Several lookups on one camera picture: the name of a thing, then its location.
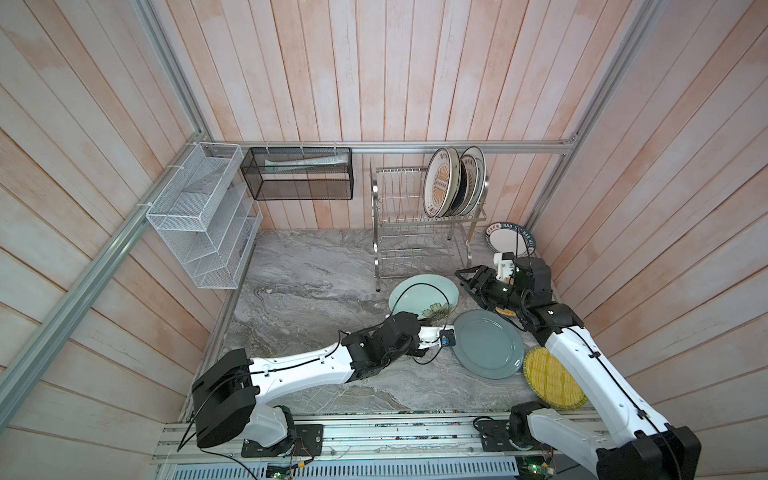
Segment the light green flower plate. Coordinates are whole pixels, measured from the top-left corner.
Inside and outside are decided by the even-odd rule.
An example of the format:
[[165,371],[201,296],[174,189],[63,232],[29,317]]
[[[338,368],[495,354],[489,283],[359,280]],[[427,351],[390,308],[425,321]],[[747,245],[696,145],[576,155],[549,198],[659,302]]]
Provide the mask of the light green flower plate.
[[433,323],[447,318],[457,307],[459,290],[447,277],[420,274],[399,283],[391,292],[388,306],[392,314],[416,314],[418,320]]

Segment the sunburst plate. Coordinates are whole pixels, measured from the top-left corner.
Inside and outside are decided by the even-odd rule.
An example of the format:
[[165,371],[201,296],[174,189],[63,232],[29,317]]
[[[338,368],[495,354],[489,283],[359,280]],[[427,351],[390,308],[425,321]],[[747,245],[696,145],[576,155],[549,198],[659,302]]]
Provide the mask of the sunburst plate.
[[461,157],[461,160],[463,162],[463,165],[465,167],[465,171],[467,174],[467,188],[466,188],[465,196],[461,204],[461,210],[460,210],[460,214],[464,216],[469,213],[469,210],[471,209],[471,205],[474,202],[473,197],[474,197],[475,191],[477,190],[478,179],[479,179],[479,166],[478,166],[478,161],[476,160],[475,156],[472,154],[463,155]]
[[429,218],[442,217],[446,208],[450,182],[448,148],[440,148],[433,154],[425,174],[424,210]]

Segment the stainless steel dish rack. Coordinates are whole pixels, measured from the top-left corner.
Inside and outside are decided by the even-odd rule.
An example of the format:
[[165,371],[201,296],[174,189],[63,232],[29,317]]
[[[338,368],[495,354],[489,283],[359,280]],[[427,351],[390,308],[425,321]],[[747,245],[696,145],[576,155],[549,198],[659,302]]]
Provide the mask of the stainless steel dish rack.
[[471,241],[486,220],[482,204],[463,216],[424,211],[425,167],[377,168],[370,174],[375,288],[421,273],[451,276],[472,265]]

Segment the cream floral plate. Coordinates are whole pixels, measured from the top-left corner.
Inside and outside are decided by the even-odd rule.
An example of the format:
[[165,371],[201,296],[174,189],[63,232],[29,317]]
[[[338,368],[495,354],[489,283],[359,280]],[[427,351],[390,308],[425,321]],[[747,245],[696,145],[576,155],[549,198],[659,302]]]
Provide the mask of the cream floral plate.
[[449,163],[450,163],[450,182],[449,182],[449,190],[447,193],[447,203],[445,211],[443,212],[443,216],[451,216],[451,204],[453,203],[454,197],[456,196],[456,192],[459,185],[460,180],[460,165],[459,160],[460,156],[457,152],[457,150],[453,147],[449,147],[447,149],[449,153]]

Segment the dark blue oval plate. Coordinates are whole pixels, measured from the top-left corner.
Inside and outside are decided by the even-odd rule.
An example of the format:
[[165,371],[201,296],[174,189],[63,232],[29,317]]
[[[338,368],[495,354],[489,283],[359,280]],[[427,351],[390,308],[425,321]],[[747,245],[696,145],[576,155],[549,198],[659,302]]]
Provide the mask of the dark blue oval plate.
[[453,203],[451,204],[451,211],[450,211],[450,213],[453,216],[458,215],[459,212],[463,209],[462,204],[466,196],[468,182],[469,182],[469,174],[467,172],[467,167],[466,167],[466,162],[464,157],[460,158],[459,165],[460,165],[460,180],[459,180],[456,196],[454,197]]

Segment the white plate with black emblem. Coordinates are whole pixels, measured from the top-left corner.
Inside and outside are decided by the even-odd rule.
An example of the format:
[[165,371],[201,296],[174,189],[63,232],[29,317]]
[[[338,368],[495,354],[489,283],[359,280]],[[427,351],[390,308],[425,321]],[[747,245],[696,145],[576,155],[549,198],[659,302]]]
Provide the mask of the white plate with black emblem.
[[483,151],[478,146],[470,147],[469,154],[475,160],[477,169],[476,185],[472,205],[472,212],[474,212],[480,206],[483,195],[487,190],[487,162]]

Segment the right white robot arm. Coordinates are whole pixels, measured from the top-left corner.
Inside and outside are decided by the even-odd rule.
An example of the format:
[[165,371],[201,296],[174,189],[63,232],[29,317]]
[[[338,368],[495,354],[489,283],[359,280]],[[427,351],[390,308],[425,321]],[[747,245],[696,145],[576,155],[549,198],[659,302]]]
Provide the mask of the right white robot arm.
[[551,402],[516,405],[508,421],[514,447],[546,444],[599,479],[692,479],[702,445],[686,426],[675,427],[641,398],[599,349],[573,309],[555,300],[551,269],[541,258],[497,254],[495,265],[455,275],[484,310],[514,314],[574,378],[605,424],[595,432],[557,413]]

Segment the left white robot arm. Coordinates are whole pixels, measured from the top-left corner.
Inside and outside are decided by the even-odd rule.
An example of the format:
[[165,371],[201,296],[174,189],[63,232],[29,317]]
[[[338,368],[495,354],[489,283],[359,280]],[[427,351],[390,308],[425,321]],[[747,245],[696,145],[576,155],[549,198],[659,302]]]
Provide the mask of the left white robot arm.
[[297,442],[293,414],[269,403],[323,385],[366,379],[404,355],[415,356],[440,343],[441,330],[400,312],[346,334],[322,349],[279,358],[250,358],[243,349],[222,356],[192,386],[194,413],[181,442],[200,449],[241,437],[268,456],[287,453]]

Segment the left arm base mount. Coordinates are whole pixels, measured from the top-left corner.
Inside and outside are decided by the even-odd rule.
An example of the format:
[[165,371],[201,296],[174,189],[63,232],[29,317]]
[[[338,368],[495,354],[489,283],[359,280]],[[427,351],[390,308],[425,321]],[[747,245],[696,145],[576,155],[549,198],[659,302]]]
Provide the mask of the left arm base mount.
[[324,426],[321,423],[296,424],[291,410],[283,405],[257,405],[243,435],[243,458],[290,454],[315,457],[322,452]]

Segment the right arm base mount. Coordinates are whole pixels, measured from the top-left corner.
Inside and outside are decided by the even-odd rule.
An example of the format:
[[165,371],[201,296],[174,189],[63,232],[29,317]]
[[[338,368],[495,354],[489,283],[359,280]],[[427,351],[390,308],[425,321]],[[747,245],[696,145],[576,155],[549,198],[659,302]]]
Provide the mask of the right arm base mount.
[[539,449],[548,451],[550,446],[536,440],[531,433],[528,417],[536,411],[556,413],[549,405],[540,401],[529,401],[511,408],[509,416],[494,419],[490,416],[478,416],[472,421],[473,428],[479,433],[484,452],[530,451]]

